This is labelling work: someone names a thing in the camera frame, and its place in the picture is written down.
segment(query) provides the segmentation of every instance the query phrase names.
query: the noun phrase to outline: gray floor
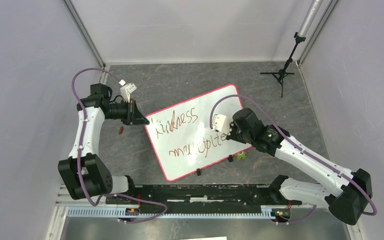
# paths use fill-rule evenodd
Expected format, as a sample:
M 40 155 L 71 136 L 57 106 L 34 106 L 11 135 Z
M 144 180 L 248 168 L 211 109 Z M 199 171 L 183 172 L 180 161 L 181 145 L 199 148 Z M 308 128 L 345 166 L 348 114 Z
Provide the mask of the gray floor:
M 292 219 L 308 209 L 292 209 Z M 228 240 L 349 240 L 347 225 L 318 209 L 309 219 L 276 226 L 267 219 L 154 219 L 122 224 L 112 218 L 69 217 L 62 240 L 180 240 L 227 237 Z
M 283 62 L 225 62 L 182 63 L 111 66 L 110 71 L 128 83 L 135 83 L 137 90 L 132 97 L 143 115 L 177 104 L 197 95 L 227 84 L 235 84 L 241 95 L 258 103 L 277 123 L 310 149 L 327 157 L 319 127 L 300 77 L 298 68 L 291 64 L 284 83 L 284 97 L 280 85 L 271 75 L 260 71 L 277 72 Z M 119 93 L 115 79 L 107 80 L 114 93 Z M 249 102 L 244 107 L 254 109 L 264 123 L 262 113 Z M 106 120 L 99 142 L 99 156 L 115 176 L 130 175 L 136 184 L 168 184 L 146 134 L 144 126 L 127 126 L 118 135 L 121 122 Z M 229 163 L 224 160 L 202 170 L 202 175 L 192 174 L 174 184 L 210 183 L 271 183 L 277 175 L 287 175 L 300 181 L 314 181 L 296 167 L 260 153 L 254 149 L 247 157 Z

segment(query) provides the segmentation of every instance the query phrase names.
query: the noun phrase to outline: black tripod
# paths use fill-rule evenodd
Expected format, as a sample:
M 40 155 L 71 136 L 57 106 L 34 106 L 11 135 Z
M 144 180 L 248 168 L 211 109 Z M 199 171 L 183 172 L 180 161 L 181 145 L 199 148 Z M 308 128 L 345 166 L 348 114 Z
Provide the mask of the black tripod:
M 290 53 L 289 59 L 286 60 L 283 69 L 280 69 L 278 72 L 274 72 L 274 71 L 272 71 L 272 72 L 260 72 L 260 74 L 273 75 L 273 77 L 277 80 L 277 82 L 279 82 L 279 84 L 281 86 L 281 97 L 282 98 L 284 97 L 284 78 L 288 75 L 294 75 L 295 74 L 293 72 L 287 72 L 286 69 L 288 68 L 289 64 L 293 62 L 292 55 L 294 55 L 294 52 L 297 49 L 298 44 L 300 44 L 301 42 L 304 42 L 306 40 L 305 37 L 300 37 L 297 34 L 298 34 L 298 32 L 296 32 L 295 35 L 293 36 L 295 38 L 295 46 L 293 47 L 293 50 Z

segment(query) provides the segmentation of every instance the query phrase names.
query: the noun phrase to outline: red border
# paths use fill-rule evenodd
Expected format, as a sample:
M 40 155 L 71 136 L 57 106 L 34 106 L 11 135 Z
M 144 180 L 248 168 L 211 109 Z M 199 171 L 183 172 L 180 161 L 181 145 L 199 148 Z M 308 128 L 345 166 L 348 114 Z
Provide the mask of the red border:
M 196 98 L 202 97 L 202 96 L 207 95 L 207 94 L 210 94 L 210 93 L 215 92 L 215 91 L 217 91 L 217 90 L 227 88 L 227 87 L 229 87 L 229 86 L 234 86 L 234 88 L 236 89 L 236 94 L 239 94 L 239 93 L 238 93 L 238 87 L 236 87 L 235 84 L 231 83 L 231 84 L 228 84 L 228 85 L 225 85 L 225 86 L 216 88 L 216 89 L 214 89 L 214 90 L 211 90 L 211 91 L 209 91 L 209 92 L 203 93 L 203 94 L 201 94 L 201 95 L 192 97 L 192 98 L 190 98 L 190 99 L 188 99 L 188 100 L 184 100 L 184 101 L 181 101 L 181 102 L 179 102 L 179 103 L 177 103 L 177 104 L 174 104 L 174 105 L 168 106 L 168 107 L 166 107 L 166 108 L 160 109 L 160 110 L 158 110 L 158 111 L 155 111 L 155 112 L 153 112 L 153 113 L 150 113 L 150 114 L 146 115 L 145 117 L 147 118 L 149 115 L 159 113 L 159 112 L 161 112 L 161 111 L 170 109 L 170 108 L 175 107 L 175 106 L 177 106 L 177 105 L 180 105 L 180 104 L 189 102 L 189 101 L 191 101 L 191 100 L 194 100 L 194 99 L 196 99 Z M 241 108 L 244 108 L 244 106 L 242 105 L 242 100 L 241 100 L 241 98 L 239 98 L 239 103 L 240 103 L 240 107 L 241 107 Z M 145 130 L 146 130 L 146 134 L 148 134 L 148 138 L 150 138 L 150 133 L 148 132 L 148 129 L 147 129 L 146 126 L 145 126 Z M 183 175 L 183 176 L 180 176 L 180 177 L 178 177 L 178 178 L 175 178 L 175 179 L 173 179 L 173 180 L 168 180 L 168 179 L 167 179 L 167 176 L 166 176 L 166 173 L 164 172 L 164 168 L 163 168 L 163 166 L 161 165 L 160 158 L 158 157 L 158 154 L 157 154 L 157 152 L 155 151 L 154 144 L 153 144 L 153 142 L 152 142 L 151 140 L 149 140 L 149 141 L 151 142 L 153 151 L 155 152 L 156 159 L 158 159 L 158 163 L 159 163 L 159 166 L 161 167 L 162 174 L 164 174 L 164 178 L 165 178 L 165 180 L 167 180 L 167 181 L 169 181 L 169 182 L 174 182 L 174 181 L 176 181 L 176 180 L 178 180 L 178 179 L 181 179 L 181 178 L 183 178 L 183 177 L 186 177 L 186 176 L 188 176 L 188 175 L 191 175 L 191 174 L 197 172 L 196 170 L 195 170 L 195 171 L 191 171 L 191 172 L 189 172 L 189 173 L 187 173 L 187 174 L 185 174 L 185 175 Z M 250 149 L 250 148 L 252 148 L 252 146 L 247 147 L 247 148 L 245 148 L 245 149 L 242 150 L 242 151 L 248 150 L 248 149 Z M 221 162 L 221 161 L 223 161 L 223 160 L 225 160 L 225 159 L 227 159 L 227 158 L 228 158 L 228 157 L 225 157 L 225 158 L 222 158 L 222 159 L 220 159 L 220 160 L 217 160 L 217 161 L 215 161 L 215 162 L 213 162 L 213 163 L 210 163 L 210 164 L 208 164 L 208 165 L 206 165 L 206 166 L 201 167 L 200 169 L 204 169 L 204 168 L 209 167 L 209 166 L 211 166 L 211 165 L 213 165 L 213 164 L 219 163 L 219 162 Z

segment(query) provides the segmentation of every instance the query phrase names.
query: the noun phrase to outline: green object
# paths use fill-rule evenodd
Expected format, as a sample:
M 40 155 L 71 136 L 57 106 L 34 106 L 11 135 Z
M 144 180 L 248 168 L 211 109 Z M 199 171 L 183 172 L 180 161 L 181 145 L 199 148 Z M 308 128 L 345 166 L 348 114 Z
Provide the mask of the green object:
M 247 151 L 240 151 L 238 154 L 236 154 L 237 159 L 244 159 L 247 157 Z

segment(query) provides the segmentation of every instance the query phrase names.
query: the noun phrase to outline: white board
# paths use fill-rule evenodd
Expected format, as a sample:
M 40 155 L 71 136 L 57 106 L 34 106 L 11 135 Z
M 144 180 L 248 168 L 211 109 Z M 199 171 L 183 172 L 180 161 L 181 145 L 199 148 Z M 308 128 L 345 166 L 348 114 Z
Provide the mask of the white board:
M 146 116 L 150 124 L 145 129 L 165 179 L 175 181 L 251 147 L 210 129 L 212 107 L 233 94 L 238 90 L 229 84 Z M 232 116 L 240 109 L 240 99 L 231 97 L 214 114 Z

